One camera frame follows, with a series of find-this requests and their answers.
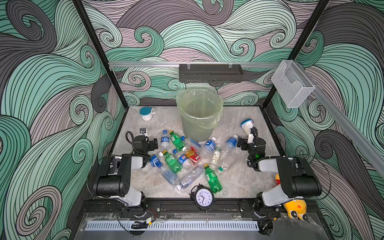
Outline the white yogurt cup blue lid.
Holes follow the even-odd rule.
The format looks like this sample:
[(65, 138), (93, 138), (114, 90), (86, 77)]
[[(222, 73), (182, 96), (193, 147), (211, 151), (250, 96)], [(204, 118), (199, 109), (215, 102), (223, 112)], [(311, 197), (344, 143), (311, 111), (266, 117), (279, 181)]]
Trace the white yogurt cup blue lid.
[(246, 119), (241, 123), (241, 128), (248, 136), (251, 133), (251, 128), (254, 127), (254, 121), (252, 119)]

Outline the red yellow label bottle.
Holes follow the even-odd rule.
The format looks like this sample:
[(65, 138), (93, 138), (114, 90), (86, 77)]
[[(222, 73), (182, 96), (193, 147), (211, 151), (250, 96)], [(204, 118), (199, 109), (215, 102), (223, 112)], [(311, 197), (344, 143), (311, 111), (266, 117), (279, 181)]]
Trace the red yellow label bottle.
[(193, 148), (184, 147), (183, 151), (185, 152), (186, 157), (190, 159), (194, 165), (197, 165), (199, 163), (201, 156)]

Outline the black alarm clock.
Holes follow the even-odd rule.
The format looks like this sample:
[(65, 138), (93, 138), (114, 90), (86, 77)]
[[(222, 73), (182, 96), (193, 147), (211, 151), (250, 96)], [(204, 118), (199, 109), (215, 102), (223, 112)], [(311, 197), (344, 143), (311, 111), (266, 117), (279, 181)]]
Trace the black alarm clock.
[(199, 184), (194, 186), (190, 192), (190, 198), (195, 205), (205, 213), (211, 208), (215, 202), (214, 193), (207, 187)]

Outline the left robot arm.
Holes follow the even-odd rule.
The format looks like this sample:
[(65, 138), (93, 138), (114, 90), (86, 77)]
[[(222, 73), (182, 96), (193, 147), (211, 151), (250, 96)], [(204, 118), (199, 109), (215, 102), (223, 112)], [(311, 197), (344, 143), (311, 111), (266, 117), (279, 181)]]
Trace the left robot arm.
[(158, 149), (158, 140), (150, 140), (145, 135), (135, 137), (130, 131), (126, 132), (126, 140), (133, 151), (102, 158), (93, 184), (93, 195), (97, 198), (112, 199), (122, 203), (126, 208), (145, 212), (147, 210), (145, 194), (131, 186), (131, 173), (133, 170), (143, 169), (150, 163), (149, 152)]

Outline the white jar with teal lid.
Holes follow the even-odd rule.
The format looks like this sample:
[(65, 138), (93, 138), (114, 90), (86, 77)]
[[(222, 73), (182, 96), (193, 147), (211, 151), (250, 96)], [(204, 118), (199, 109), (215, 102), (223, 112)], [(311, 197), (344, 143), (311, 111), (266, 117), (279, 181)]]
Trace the white jar with teal lid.
[(139, 114), (141, 116), (141, 119), (145, 122), (149, 122), (152, 118), (153, 115), (156, 113), (155, 109), (152, 107), (142, 107), (139, 110)]

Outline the green sprite bottle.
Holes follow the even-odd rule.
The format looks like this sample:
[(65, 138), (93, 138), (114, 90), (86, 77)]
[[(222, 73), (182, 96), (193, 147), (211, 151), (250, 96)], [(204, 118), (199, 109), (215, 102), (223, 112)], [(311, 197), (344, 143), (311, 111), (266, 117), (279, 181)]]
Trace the green sprite bottle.
[(176, 134), (174, 131), (170, 131), (170, 136), (171, 136), (172, 143), (174, 144), (175, 148), (178, 151), (185, 151), (187, 149), (184, 142), (182, 141), (181, 137), (178, 134)]
[(210, 185), (212, 192), (214, 194), (217, 192), (220, 192), (223, 189), (223, 187), (222, 187), (222, 185), (219, 181), (219, 178), (218, 178), (217, 174), (215, 173), (215, 171), (210, 168), (209, 164), (205, 164), (204, 169), (205, 169), (206, 180), (207, 180), (208, 184)]
[(178, 160), (174, 157), (173, 154), (170, 154), (167, 151), (163, 151), (163, 155), (165, 158), (165, 162), (175, 174), (179, 173), (182, 170), (182, 165), (178, 162)]

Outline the clear bottle white cap blue label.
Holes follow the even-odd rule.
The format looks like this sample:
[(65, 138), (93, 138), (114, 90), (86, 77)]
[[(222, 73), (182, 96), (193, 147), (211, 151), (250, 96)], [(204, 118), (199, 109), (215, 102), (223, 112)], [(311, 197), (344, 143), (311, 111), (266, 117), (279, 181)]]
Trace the clear bottle white cap blue label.
[(202, 147), (202, 150), (201, 150), (201, 156), (204, 158), (204, 159), (208, 159), (209, 156), (213, 153), (213, 151), (215, 150), (215, 147), (216, 147), (216, 137), (211, 137), (210, 139), (208, 139), (206, 141), (206, 143), (204, 144), (204, 146)]

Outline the yellow plush toy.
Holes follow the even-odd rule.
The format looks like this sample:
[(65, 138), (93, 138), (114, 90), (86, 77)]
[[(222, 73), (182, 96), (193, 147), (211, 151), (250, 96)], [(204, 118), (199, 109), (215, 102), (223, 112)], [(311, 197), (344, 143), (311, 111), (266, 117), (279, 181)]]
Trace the yellow plush toy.
[(286, 177), (281, 179), (279, 174), (276, 175), (275, 180), (277, 183), (277, 186), (273, 189), (276, 198), (275, 204), (283, 204), (290, 218), (307, 221), (307, 204), (303, 197), (298, 199), (294, 182), (286, 179)]

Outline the clear bottle blue label upright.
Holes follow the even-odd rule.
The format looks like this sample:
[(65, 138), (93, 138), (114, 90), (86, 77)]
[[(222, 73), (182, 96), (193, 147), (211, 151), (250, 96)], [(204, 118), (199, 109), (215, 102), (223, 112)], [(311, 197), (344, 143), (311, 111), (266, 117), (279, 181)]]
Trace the clear bottle blue label upright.
[(170, 147), (170, 134), (167, 130), (163, 130), (161, 137), (161, 150), (167, 151)]

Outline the green sprite bottle front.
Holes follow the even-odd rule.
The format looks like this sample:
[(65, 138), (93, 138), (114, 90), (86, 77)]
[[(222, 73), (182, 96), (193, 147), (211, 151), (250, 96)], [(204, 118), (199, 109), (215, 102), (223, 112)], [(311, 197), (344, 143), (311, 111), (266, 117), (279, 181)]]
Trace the green sprite bottle front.
[(220, 192), (223, 189), (223, 187), (222, 187), (222, 185), (219, 181), (219, 178), (218, 178), (217, 174), (215, 173), (215, 171), (210, 168), (209, 164), (205, 164), (204, 169), (205, 169), (206, 180), (207, 180), (208, 184), (210, 185), (212, 192), (214, 194), (217, 192)]

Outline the clear bottle green label tea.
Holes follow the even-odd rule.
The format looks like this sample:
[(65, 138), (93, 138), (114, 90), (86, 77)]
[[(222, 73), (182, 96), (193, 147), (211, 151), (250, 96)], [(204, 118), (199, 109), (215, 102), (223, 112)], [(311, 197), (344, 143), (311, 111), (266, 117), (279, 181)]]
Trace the clear bottle green label tea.
[(213, 155), (212, 155), (212, 159), (211, 159), (211, 165), (213, 165), (214, 167), (217, 167), (219, 165), (221, 152), (222, 152), (221, 144), (216, 144), (216, 147), (213, 151)]

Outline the aluminium wall rail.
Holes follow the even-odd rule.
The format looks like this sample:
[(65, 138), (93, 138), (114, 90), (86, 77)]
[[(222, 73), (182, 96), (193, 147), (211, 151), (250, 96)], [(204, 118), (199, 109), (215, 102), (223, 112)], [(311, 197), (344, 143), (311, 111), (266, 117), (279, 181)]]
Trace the aluminium wall rail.
[(233, 65), (241, 65), (242, 68), (277, 68), (281, 62), (154, 62), (154, 61), (131, 61), (131, 62), (108, 62), (111, 68), (177, 68), (180, 65), (225, 65), (229, 68)]

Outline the black wall shelf tray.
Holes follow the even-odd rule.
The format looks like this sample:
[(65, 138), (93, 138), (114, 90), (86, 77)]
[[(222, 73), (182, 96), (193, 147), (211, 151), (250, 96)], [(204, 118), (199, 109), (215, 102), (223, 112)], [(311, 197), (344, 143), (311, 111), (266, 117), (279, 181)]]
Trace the black wall shelf tray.
[(240, 83), (244, 71), (241, 65), (228, 67), (225, 65), (187, 65), (179, 66), (179, 80), (181, 83)]

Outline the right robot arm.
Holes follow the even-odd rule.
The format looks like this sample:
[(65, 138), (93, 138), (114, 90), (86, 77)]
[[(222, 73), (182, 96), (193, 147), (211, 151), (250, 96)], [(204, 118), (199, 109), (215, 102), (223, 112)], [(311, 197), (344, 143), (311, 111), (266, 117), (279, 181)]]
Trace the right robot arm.
[(240, 138), (237, 147), (248, 152), (247, 165), (257, 172), (278, 174), (280, 184), (257, 194), (255, 212), (267, 216), (277, 206), (293, 200), (320, 196), (323, 192), (320, 181), (308, 161), (301, 157), (265, 156), (266, 141), (255, 137), (252, 143)]

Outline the mesh bin with green liner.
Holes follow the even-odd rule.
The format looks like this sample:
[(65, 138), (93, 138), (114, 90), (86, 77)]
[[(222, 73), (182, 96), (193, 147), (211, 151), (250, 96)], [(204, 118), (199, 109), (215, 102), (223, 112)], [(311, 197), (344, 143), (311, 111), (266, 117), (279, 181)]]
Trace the mesh bin with green liner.
[(178, 92), (177, 107), (186, 137), (198, 142), (208, 140), (223, 116), (224, 100), (208, 89)]

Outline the large clear bottle white cap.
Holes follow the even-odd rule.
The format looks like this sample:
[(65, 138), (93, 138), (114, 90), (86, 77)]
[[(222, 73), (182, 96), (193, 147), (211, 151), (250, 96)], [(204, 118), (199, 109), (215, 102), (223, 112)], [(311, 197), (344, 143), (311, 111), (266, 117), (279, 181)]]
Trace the large clear bottle white cap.
[(195, 180), (197, 180), (204, 172), (204, 167), (202, 165), (197, 165), (192, 170), (190, 170), (185, 176), (183, 176), (179, 182), (176, 184), (177, 190), (181, 191), (190, 186)]

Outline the pepsi label clear bottle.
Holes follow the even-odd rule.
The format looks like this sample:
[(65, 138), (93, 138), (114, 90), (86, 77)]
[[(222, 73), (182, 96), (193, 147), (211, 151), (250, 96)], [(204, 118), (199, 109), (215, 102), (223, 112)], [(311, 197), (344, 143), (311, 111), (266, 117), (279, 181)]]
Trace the pepsi label clear bottle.
[(174, 149), (173, 155), (176, 157), (178, 162), (182, 165), (183, 169), (190, 170), (193, 168), (192, 161), (188, 157), (186, 157), (184, 152)]

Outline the clear acrylic wall holder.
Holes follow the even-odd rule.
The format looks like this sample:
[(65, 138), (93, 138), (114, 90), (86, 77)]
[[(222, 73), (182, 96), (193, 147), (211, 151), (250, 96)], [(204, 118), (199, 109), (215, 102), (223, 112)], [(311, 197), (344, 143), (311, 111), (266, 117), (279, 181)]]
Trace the clear acrylic wall holder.
[(280, 63), (272, 76), (272, 83), (289, 109), (298, 108), (315, 90), (303, 66), (293, 60)]

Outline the clear water bottle blue cap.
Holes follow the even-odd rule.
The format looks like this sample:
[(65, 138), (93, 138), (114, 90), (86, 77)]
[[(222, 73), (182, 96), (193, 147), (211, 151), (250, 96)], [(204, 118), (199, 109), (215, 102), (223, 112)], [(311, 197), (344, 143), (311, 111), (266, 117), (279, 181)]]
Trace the clear water bottle blue cap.
[(160, 170), (162, 176), (170, 183), (172, 186), (174, 186), (179, 178), (177, 174), (175, 174), (168, 166), (163, 165), (162, 163), (156, 164), (157, 168)]

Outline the clear crushed bottle green cap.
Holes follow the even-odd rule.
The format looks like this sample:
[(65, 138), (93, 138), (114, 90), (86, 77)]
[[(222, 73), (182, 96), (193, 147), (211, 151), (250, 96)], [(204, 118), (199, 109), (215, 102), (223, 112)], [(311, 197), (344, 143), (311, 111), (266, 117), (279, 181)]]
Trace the clear crushed bottle green cap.
[(224, 156), (219, 167), (215, 170), (217, 175), (228, 172), (237, 162), (237, 158), (233, 156)]

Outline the clear bottle blue cap slanted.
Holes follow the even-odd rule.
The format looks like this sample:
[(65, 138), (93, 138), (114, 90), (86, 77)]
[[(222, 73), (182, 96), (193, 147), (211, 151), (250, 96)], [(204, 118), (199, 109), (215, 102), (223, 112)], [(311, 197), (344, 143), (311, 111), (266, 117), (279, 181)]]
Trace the clear bottle blue cap slanted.
[(196, 151), (200, 151), (201, 145), (199, 142), (197, 142), (191, 138), (186, 138), (185, 136), (182, 136), (181, 140), (184, 142), (184, 144), (187, 148), (192, 148)]

